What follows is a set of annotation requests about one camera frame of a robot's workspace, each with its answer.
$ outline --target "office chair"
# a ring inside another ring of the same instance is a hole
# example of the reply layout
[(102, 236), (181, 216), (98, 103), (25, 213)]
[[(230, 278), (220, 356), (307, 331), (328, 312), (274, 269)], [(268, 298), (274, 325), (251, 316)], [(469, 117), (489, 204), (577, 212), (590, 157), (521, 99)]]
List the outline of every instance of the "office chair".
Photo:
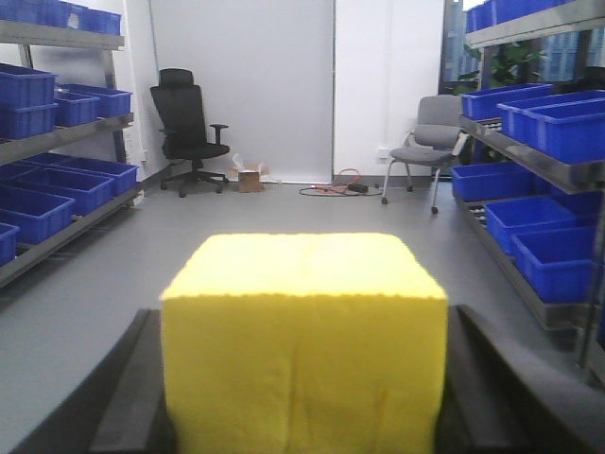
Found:
[(390, 168), (395, 163), (404, 163), (407, 172), (407, 192), (412, 192), (409, 165), (436, 167), (435, 188), (431, 212), (439, 212), (435, 200), (439, 185), (441, 168), (454, 160), (462, 151), (468, 134), (460, 130), (458, 117), (462, 114), (460, 98), (452, 95), (426, 96), (420, 100), (418, 106), (418, 119), (416, 127), (410, 131), (404, 144), (390, 152), (390, 161), (385, 183), (383, 186), (383, 205), (389, 203), (387, 199), (387, 186), (389, 185)]
[(201, 90), (193, 83), (193, 74), (186, 69), (168, 68), (160, 71), (160, 84), (151, 87), (151, 96), (164, 124), (165, 134), (162, 150), (169, 159), (191, 161), (191, 171), (164, 178), (160, 188), (166, 189), (167, 182), (182, 181), (179, 197), (185, 197), (186, 186), (205, 181), (216, 186), (216, 193), (223, 190), (228, 180), (222, 173), (204, 172), (203, 159), (216, 158), (229, 152), (229, 147), (220, 143), (220, 132), (226, 125), (210, 125), (215, 129), (216, 142), (206, 138), (206, 123), (202, 106)]

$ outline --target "yellow sponge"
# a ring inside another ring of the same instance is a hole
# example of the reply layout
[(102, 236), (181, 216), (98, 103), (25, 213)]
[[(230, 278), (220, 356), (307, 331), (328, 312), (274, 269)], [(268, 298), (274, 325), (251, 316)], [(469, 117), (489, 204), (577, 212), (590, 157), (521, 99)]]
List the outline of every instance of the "yellow sponge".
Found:
[(212, 236), (162, 300), (180, 454), (432, 452), (447, 301), (395, 236)]

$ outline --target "gray chair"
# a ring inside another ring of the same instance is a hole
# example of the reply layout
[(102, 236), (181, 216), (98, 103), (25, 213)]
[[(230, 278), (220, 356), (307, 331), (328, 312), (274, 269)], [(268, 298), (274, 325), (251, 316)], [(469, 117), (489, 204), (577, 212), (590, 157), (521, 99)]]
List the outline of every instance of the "gray chair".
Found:
[(420, 100), (416, 127), (410, 131), (404, 144), (390, 152), (392, 160), (385, 175), (382, 199), (383, 204), (389, 203), (387, 187), (389, 185), (390, 168), (395, 163), (404, 163), (407, 172), (407, 192), (414, 190), (409, 165), (436, 167), (435, 188), (431, 211), (438, 213), (435, 206), (437, 188), (441, 167), (454, 160), (462, 151), (468, 134), (461, 131), (459, 116), (462, 114), (462, 103), (458, 96), (437, 95), (426, 96)]

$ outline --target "chair headrest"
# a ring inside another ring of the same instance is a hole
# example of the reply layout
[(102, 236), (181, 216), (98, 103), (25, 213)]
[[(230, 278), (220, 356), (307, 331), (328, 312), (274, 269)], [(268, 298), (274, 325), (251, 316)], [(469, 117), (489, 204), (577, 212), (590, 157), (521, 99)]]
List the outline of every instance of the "chair headrest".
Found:
[(188, 69), (166, 68), (160, 70), (160, 86), (193, 85), (193, 73)]

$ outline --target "chair base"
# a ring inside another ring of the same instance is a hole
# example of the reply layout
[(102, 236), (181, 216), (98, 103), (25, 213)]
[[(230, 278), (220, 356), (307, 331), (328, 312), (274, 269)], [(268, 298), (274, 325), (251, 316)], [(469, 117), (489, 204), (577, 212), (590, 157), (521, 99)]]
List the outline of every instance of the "chair base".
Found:
[(163, 178), (160, 181), (160, 189), (163, 191), (167, 189), (167, 183), (182, 181), (181, 186), (179, 187), (179, 197), (183, 198), (187, 196), (186, 187), (190, 183), (197, 182), (206, 182), (211, 183), (216, 186), (215, 192), (220, 194), (223, 192), (223, 184), (228, 184), (229, 180), (223, 173), (215, 173), (215, 172), (205, 172), (199, 170), (201, 167), (200, 163), (194, 163), (191, 171), (182, 173), (179, 175), (173, 175), (172, 177)]

